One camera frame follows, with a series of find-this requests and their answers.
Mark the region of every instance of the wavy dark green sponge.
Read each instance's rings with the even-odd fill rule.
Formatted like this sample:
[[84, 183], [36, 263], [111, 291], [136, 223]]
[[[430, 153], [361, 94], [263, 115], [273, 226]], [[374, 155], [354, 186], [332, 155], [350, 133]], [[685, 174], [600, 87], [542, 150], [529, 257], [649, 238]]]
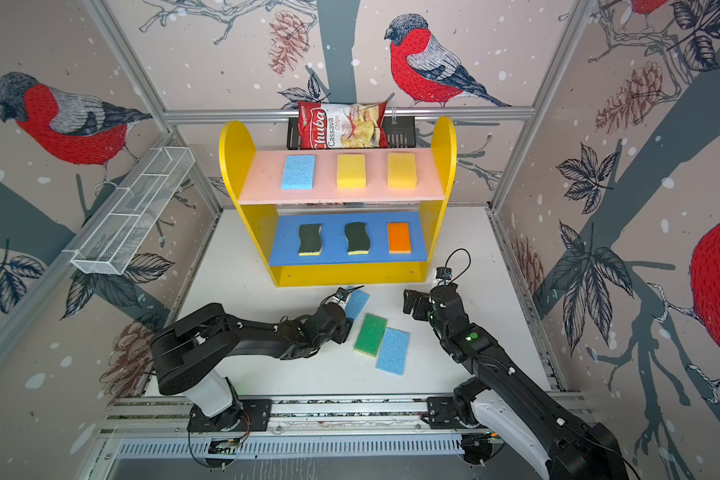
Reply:
[[320, 240], [320, 224], [306, 224], [298, 227], [298, 239], [301, 245], [298, 246], [300, 256], [316, 256], [322, 253], [322, 240]]
[[344, 226], [347, 237], [347, 254], [363, 255], [371, 251], [371, 239], [365, 232], [365, 222], [352, 222]]

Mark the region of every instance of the chip bag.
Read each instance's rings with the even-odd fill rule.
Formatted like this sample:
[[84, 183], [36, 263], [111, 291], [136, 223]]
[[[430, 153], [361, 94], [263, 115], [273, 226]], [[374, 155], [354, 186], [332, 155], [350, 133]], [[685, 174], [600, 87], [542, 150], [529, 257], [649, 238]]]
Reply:
[[382, 129], [387, 102], [374, 105], [298, 102], [302, 149], [386, 148]]

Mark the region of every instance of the yellow sponge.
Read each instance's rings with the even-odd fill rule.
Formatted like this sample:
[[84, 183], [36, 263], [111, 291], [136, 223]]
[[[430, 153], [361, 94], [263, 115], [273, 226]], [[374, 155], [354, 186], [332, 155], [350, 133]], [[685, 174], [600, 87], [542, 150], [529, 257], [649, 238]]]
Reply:
[[402, 152], [387, 154], [387, 185], [390, 188], [416, 188], [416, 156]]
[[339, 188], [365, 188], [365, 155], [340, 154], [336, 169]]

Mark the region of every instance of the orange sponge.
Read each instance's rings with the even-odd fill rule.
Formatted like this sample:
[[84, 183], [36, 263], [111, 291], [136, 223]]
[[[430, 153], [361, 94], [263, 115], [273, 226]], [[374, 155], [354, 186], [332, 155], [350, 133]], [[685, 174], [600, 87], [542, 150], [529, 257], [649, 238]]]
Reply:
[[408, 231], [408, 222], [387, 224], [387, 237], [389, 238], [390, 254], [411, 253], [411, 233]]

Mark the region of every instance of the wire basket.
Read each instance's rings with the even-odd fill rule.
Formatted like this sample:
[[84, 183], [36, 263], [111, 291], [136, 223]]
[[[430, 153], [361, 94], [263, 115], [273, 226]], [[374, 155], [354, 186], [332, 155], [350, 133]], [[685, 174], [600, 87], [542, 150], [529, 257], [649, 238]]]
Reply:
[[195, 162], [186, 147], [155, 148], [150, 154], [133, 184], [117, 187], [123, 197], [72, 259], [84, 274], [123, 274]]

